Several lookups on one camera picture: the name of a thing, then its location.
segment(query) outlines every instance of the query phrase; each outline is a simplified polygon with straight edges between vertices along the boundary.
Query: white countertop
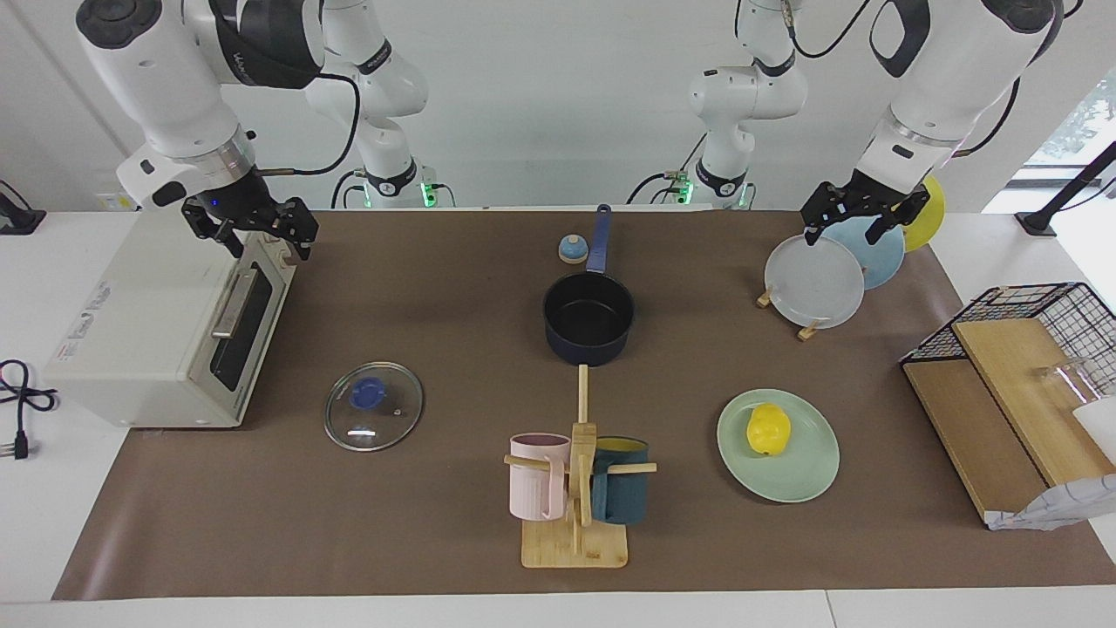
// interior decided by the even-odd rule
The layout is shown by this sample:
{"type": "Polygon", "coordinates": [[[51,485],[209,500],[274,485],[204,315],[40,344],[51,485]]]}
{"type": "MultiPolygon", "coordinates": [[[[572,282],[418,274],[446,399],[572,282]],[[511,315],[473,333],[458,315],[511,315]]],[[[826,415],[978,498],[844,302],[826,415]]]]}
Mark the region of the white countertop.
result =
{"type": "MultiPolygon", "coordinates": [[[[0,293],[6,294],[0,299],[0,357],[23,359],[32,369],[46,364],[134,219],[127,213],[51,213],[33,235],[0,239],[0,293]]],[[[1084,280],[1057,240],[1029,238],[1010,215],[949,214],[932,245],[963,300],[995,284],[1084,280]]],[[[0,442],[15,433],[13,414],[10,406],[0,408],[0,442]]],[[[528,621],[547,628],[579,620],[616,622],[623,612],[625,624],[638,626],[983,628],[993,621],[1107,627],[1116,617],[1116,586],[46,602],[126,433],[66,404],[65,395],[58,410],[32,413],[27,424],[39,445],[32,460],[0,460],[3,626],[480,627],[528,621]]],[[[1116,553],[1116,516],[1094,525],[1109,553],[1116,553]]]]}

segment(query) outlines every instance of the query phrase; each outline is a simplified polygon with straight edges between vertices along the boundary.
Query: black pot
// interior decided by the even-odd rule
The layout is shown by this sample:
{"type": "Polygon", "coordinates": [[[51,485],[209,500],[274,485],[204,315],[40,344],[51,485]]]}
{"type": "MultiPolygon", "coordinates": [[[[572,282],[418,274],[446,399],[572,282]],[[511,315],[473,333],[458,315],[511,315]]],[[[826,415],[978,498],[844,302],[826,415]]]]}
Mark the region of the black pot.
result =
{"type": "Polygon", "coordinates": [[[597,224],[585,272],[559,279],[542,299],[547,344],[570,365],[599,367],[627,344],[635,301],[624,283],[605,273],[612,207],[597,207],[597,224]]]}

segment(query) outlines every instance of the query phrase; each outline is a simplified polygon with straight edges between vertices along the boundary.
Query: wire basket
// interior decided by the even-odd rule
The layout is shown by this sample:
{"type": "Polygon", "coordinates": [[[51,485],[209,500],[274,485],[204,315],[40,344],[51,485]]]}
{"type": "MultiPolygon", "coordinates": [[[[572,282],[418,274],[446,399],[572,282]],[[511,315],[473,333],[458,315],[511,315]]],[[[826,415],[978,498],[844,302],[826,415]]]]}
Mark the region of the wire basket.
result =
{"type": "Polygon", "coordinates": [[[1004,319],[1038,319],[1067,357],[1090,361],[1089,376],[1100,393],[1116,395],[1116,316],[1080,281],[989,288],[903,364],[968,359],[953,326],[1004,319]]]}

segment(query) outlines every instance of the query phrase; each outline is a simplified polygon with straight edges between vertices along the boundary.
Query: teal mug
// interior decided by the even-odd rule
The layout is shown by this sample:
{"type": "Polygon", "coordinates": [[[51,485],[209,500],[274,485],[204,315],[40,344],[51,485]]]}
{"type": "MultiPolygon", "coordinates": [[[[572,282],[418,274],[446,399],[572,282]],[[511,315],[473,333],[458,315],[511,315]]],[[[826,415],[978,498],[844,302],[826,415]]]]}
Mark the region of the teal mug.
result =
{"type": "Polygon", "coordinates": [[[608,467],[646,463],[647,450],[647,444],[637,438],[602,436],[597,439],[590,490],[593,519],[619,525],[643,521],[647,514],[647,474],[608,475],[608,467]]]}

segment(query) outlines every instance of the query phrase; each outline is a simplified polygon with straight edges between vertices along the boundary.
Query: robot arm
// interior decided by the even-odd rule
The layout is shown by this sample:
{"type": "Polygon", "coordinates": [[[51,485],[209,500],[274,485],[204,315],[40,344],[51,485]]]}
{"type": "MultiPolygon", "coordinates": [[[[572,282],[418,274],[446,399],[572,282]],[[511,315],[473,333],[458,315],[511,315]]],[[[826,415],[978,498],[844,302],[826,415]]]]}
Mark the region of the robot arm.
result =
{"type": "MultiPolygon", "coordinates": [[[[421,112],[427,88],[422,74],[395,52],[368,0],[326,0],[321,13],[326,70],[349,76],[360,89],[356,147],[365,171],[365,192],[376,207],[430,204],[423,166],[411,154],[406,135],[389,117],[421,112]]],[[[346,126],[353,96],[334,81],[316,80],[306,89],[310,105],[346,126]]]]}
{"type": "Polygon", "coordinates": [[[146,143],[117,168],[143,206],[181,201],[200,238],[234,255],[234,229],[287,240],[301,259],[318,223],[301,199],[277,202],[220,83],[300,88],[320,71],[312,0],[85,0],[81,45],[146,143]]]}
{"type": "Polygon", "coordinates": [[[914,221],[929,199],[922,180],[954,155],[981,114],[1050,45],[1061,18],[1061,0],[885,2],[873,25],[873,51],[902,79],[899,93],[849,182],[821,183],[801,209],[807,241],[853,215],[878,216],[866,233],[872,243],[914,221]],[[885,47],[877,27],[887,18],[897,18],[903,38],[885,47]]]}
{"type": "MultiPolygon", "coordinates": [[[[792,0],[788,10],[801,4],[792,0]]],[[[737,16],[737,36],[752,54],[752,65],[705,70],[690,87],[690,105],[709,129],[705,148],[687,173],[695,181],[692,201],[724,207],[740,199],[756,148],[743,123],[792,116],[802,109],[807,94],[782,0],[745,0],[737,16]]]]}

